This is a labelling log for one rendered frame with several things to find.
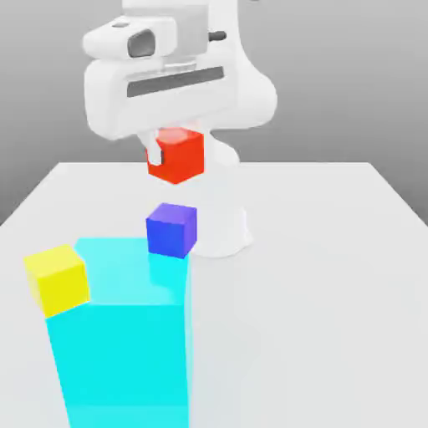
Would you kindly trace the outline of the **small red cube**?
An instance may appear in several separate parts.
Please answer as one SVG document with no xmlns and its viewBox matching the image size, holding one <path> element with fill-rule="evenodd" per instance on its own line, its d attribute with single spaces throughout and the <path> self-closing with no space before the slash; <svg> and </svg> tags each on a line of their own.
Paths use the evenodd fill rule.
<svg viewBox="0 0 428 428">
<path fill-rule="evenodd" d="M 154 166 L 147 161 L 150 175 L 176 185 L 204 172 L 202 133 L 182 127 L 163 128 L 156 141 L 161 148 L 162 163 Z"/>
</svg>

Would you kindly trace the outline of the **small blue cube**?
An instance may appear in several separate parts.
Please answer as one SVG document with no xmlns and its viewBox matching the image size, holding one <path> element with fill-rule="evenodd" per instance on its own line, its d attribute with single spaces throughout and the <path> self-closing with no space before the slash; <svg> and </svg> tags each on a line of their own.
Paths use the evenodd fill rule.
<svg viewBox="0 0 428 428">
<path fill-rule="evenodd" d="M 184 259 L 197 241 L 197 209 L 161 203 L 147 218 L 150 253 Z"/>
</svg>

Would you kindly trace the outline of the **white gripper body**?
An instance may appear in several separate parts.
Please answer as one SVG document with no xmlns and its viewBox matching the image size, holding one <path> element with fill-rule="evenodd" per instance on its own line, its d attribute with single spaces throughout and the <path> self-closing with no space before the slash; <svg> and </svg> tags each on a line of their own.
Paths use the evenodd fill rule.
<svg viewBox="0 0 428 428">
<path fill-rule="evenodd" d="M 84 73 L 90 129 L 106 140 L 210 117 L 237 101 L 232 59 L 93 61 Z"/>
</svg>

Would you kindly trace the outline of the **large cyan box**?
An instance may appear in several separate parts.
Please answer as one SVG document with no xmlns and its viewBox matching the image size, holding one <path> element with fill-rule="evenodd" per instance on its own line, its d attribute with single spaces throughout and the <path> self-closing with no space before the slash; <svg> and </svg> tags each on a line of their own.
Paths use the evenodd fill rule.
<svg viewBox="0 0 428 428">
<path fill-rule="evenodd" d="M 82 238 L 90 300 L 46 322 L 70 428 L 189 428 L 190 263 Z"/>
</svg>

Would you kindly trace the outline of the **small yellow cube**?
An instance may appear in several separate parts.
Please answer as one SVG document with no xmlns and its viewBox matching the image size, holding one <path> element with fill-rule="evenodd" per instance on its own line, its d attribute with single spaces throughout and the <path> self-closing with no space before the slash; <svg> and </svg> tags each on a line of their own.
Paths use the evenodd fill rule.
<svg viewBox="0 0 428 428">
<path fill-rule="evenodd" d="M 45 318 L 90 300 L 84 261 L 69 244 L 26 256 L 23 262 L 30 292 Z"/>
</svg>

